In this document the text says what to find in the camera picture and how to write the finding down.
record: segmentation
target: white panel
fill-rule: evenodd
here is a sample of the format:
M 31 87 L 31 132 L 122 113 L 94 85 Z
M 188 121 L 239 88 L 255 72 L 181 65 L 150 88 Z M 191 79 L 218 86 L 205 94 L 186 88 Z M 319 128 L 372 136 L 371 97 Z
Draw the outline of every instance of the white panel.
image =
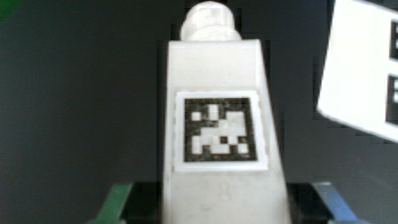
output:
M 365 1 L 335 0 L 332 18 L 317 111 L 333 121 L 398 142 L 398 126 L 385 122 L 387 80 L 398 74 L 388 55 L 398 14 Z

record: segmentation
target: black background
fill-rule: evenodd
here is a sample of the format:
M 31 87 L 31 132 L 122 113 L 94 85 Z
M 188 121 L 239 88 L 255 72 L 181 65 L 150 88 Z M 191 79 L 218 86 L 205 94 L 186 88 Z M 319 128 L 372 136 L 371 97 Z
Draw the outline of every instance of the black background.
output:
M 161 180 L 166 41 L 193 3 L 24 0 L 0 23 L 3 224 L 83 223 L 111 183 Z M 394 224 L 398 145 L 314 112 L 333 2 L 227 5 L 262 42 L 285 180 L 332 181 L 358 217 Z

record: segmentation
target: white card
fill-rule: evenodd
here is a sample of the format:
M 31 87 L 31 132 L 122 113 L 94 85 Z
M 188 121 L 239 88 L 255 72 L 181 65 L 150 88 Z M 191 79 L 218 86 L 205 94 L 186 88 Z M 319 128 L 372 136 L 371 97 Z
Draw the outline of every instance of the white card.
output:
M 398 13 L 335 0 L 317 111 L 398 142 Z

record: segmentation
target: white plastic body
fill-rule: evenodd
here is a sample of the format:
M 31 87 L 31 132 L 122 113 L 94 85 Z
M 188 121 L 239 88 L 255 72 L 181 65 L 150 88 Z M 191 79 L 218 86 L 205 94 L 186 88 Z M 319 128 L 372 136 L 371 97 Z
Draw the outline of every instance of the white plastic body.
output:
M 398 13 L 358 0 L 335 0 L 317 111 L 323 116 L 398 142 L 385 122 L 390 22 Z
M 166 73 L 163 224 L 289 224 L 259 41 L 172 41 Z M 204 98 L 253 95 L 259 163 L 200 164 L 198 169 L 182 166 L 177 125 L 184 94 Z
M 234 30 L 234 19 L 223 4 L 205 1 L 188 11 L 181 27 L 182 41 L 239 40 Z

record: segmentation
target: dark background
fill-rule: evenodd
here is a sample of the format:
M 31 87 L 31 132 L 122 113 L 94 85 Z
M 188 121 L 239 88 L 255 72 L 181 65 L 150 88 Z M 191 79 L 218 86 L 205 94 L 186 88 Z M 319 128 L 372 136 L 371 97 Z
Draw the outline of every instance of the dark background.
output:
M 3 224 L 83 223 L 115 182 L 161 180 L 166 41 L 195 2 L 24 0 L 0 23 Z M 398 145 L 314 112 L 333 2 L 227 5 L 262 42 L 285 180 L 332 181 L 358 217 L 394 224 Z

